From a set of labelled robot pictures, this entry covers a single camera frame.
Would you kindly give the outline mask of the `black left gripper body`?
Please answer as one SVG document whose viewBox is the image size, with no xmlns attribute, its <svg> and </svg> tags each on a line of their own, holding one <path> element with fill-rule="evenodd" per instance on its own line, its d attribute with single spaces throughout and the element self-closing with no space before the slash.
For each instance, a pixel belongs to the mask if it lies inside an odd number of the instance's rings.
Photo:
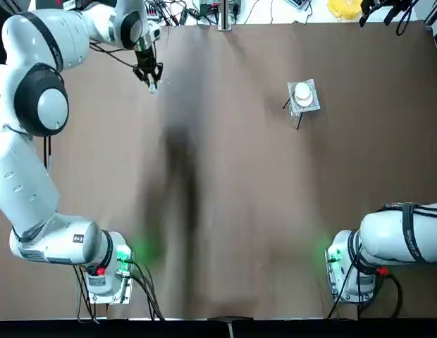
<svg viewBox="0 0 437 338">
<path fill-rule="evenodd" d="M 145 50 L 135 50 L 136 65 L 135 68 L 144 73 L 154 72 L 157 67 L 156 57 L 153 48 Z"/>
</svg>

